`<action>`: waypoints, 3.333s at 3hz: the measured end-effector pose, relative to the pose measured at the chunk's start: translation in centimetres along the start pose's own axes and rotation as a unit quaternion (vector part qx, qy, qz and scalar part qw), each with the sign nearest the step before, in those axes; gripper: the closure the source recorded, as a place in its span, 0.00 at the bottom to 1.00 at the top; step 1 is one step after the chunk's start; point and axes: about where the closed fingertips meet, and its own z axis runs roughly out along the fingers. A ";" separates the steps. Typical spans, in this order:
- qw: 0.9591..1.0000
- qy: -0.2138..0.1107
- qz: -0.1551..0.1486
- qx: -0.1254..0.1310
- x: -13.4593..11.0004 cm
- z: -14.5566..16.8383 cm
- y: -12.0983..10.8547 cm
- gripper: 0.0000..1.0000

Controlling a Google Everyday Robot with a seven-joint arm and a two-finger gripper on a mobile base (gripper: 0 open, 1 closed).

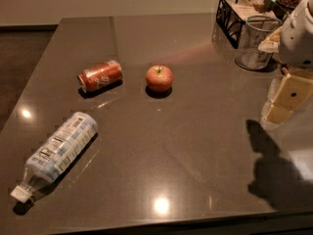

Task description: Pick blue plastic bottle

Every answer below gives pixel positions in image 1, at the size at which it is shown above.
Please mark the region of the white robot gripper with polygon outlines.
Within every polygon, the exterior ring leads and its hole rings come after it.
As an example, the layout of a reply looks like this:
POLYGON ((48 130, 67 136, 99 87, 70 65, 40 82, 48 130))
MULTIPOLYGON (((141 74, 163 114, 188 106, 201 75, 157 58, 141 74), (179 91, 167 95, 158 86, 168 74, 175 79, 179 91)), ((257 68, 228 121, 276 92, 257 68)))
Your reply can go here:
MULTIPOLYGON (((301 0, 285 19, 279 55, 283 63, 313 69, 313 0, 301 0)), ((312 70, 292 70, 281 78, 274 78, 263 117, 276 124, 283 123, 312 95, 312 70)))

